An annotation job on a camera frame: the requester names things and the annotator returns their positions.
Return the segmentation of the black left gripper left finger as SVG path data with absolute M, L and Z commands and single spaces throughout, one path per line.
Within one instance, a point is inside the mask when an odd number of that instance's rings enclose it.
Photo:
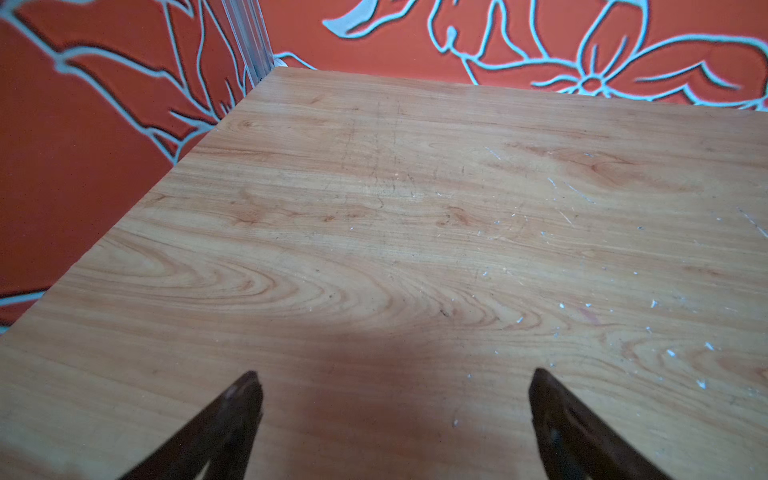
M 247 371 L 124 479 L 242 479 L 263 417 L 264 392 Z

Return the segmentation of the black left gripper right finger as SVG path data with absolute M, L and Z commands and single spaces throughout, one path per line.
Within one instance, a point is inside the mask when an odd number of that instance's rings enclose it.
M 667 479 L 544 368 L 528 390 L 539 455 L 549 479 Z

